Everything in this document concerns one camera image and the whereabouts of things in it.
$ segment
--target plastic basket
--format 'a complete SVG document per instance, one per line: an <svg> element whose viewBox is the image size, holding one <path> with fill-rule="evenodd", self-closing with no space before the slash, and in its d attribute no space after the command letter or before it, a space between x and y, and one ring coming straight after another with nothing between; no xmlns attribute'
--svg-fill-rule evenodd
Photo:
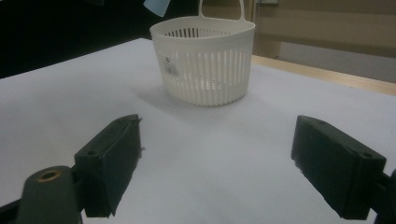
<svg viewBox="0 0 396 224"><path fill-rule="evenodd" d="M193 105L224 105L248 89L255 24L199 16L163 21L150 28L170 95Z"/></svg>

